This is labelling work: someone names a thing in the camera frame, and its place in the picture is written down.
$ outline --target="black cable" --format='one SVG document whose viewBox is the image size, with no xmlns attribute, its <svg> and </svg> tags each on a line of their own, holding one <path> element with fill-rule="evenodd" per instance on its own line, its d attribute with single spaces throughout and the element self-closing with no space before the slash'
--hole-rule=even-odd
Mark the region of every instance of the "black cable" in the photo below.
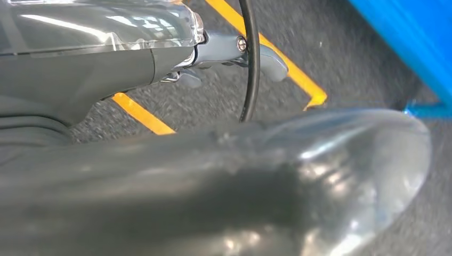
<svg viewBox="0 0 452 256">
<path fill-rule="evenodd" d="M 259 42 L 259 29 L 251 8 L 251 0 L 239 0 L 240 8 L 245 20 L 247 50 L 248 50 L 248 85 L 246 88 L 245 103 L 240 115 L 240 122 L 249 121 L 256 108 L 257 94 L 259 92 L 259 79 L 261 74 L 261 44 Z"/>
</svg>

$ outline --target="road marking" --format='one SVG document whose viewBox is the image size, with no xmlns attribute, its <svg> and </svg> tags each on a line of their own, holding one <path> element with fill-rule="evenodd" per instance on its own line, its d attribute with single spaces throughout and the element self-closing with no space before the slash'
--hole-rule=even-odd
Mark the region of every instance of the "road marking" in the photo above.
<svg viewBox="0 0 452 256">
<path fill-rule="evenodd" d="M 215 9 L 223 18 L 225 18 L 236 30 L 242 35 L 246 34 L 243 17 L 234 10 L 225 0 L 206 0 L 206 2 Z M 315 82 L 309 78 L 297 65 L 285 56 L 275 45 L 273 45 L 267 38 L 259 33 L 261 44 L 272 48 L 289 67 L 289 77 L 310 97 L 311 101 L 305 107 L 322 105 L 325 103 L 328 95 Z"/>
<path fill-rule="evenodd" d="M 157 135 L 167 135 L 175 133 L 173 129 L 171 129 L 164 122 L 160 121 L 157 117 L 151 114 L 149 111 L 141 107 L 134 100 L 129 98 L 124 93 L 116 93 L 113 96 L 113 101 L 115 101 L 120 107 L 124 109 L 129 115 L 138 120 L 148 129 L 153 131 Z"/>
</svg>

